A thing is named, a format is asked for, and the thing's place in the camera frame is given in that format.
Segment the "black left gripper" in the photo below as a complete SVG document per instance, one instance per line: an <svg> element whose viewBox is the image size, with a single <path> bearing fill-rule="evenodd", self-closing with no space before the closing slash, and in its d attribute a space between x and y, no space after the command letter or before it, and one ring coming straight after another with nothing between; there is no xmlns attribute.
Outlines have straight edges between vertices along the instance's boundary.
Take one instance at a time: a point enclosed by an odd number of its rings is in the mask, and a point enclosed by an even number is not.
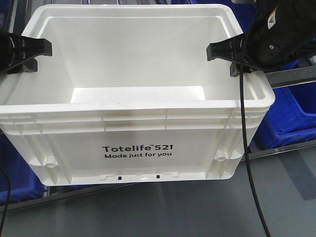
<svg viewBox="0 0 316 237"><path fill-rule="evenodd" d="M52 56L52 43L46 39L19 36L0 30L0 72L20 74L38 71L37 56Z"/></svg>

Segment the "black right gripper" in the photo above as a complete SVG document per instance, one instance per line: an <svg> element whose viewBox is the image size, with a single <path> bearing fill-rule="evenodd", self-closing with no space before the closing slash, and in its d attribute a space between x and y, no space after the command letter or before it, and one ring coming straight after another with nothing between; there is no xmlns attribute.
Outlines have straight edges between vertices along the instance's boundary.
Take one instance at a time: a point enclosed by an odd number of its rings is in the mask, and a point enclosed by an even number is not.
<svg viewBox="0 0 316 237"><path fill-rule="evenodd" d="M232 62L230 76L252 73L251 69L271 71L309 54L309 16L307 14L256 15L247 35L210 43L207 61Z"/></svg>

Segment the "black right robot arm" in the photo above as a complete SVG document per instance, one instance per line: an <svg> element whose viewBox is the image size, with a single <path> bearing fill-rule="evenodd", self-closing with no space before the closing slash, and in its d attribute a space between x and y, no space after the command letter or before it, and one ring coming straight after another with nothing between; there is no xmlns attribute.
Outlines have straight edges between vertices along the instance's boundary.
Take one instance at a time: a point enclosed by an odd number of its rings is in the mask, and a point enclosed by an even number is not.
<svg viewBox="0 0 316 237"><path fill-rule="evenodd" d="M314 0L258 0L246 32L210 43L207 60L223 59L244 71L272 71L316 54Z"/></svg>

